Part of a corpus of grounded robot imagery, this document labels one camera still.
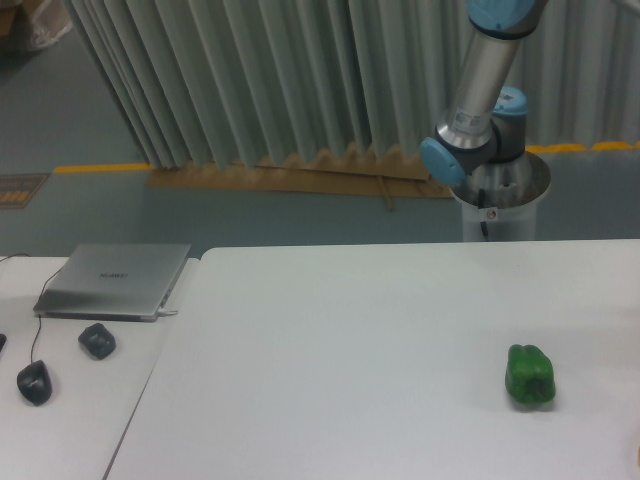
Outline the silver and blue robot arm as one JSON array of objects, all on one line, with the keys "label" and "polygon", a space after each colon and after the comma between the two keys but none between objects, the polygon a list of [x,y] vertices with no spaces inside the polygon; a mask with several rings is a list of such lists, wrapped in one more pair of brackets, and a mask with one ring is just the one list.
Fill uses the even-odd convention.
[{"label": "silver and blue robot arm", "polygon": [[420,146],[421,160],[436,180],[455,185],[498,153],[494,108],[520,41],[533,33],[545,1],[468,1],[473,27],[453,100],[432,137]]}]

